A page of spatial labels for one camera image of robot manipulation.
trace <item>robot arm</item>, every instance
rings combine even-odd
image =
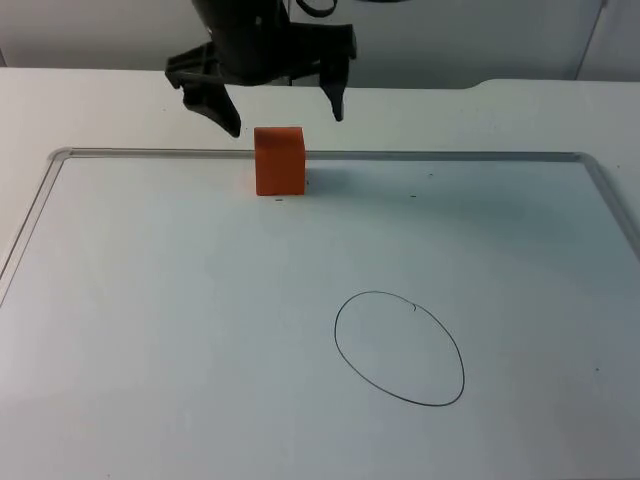
[[[226,84],[254,86],[319,74],[333,115],[342,120],[349,62],[356,58],[352,25],[291,23],[283,0],[192,1],[211,41],[169,58],[165,70],[173,87],[182,88],[185,107],[238,137],[240,116]],[[307,14],[323,17],[337,0],[326,10],[297,3]]]

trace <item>orange cube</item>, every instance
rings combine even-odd
[[[253,131],[256,194],[304,195],[305,149],[300,127],[259,127]]]

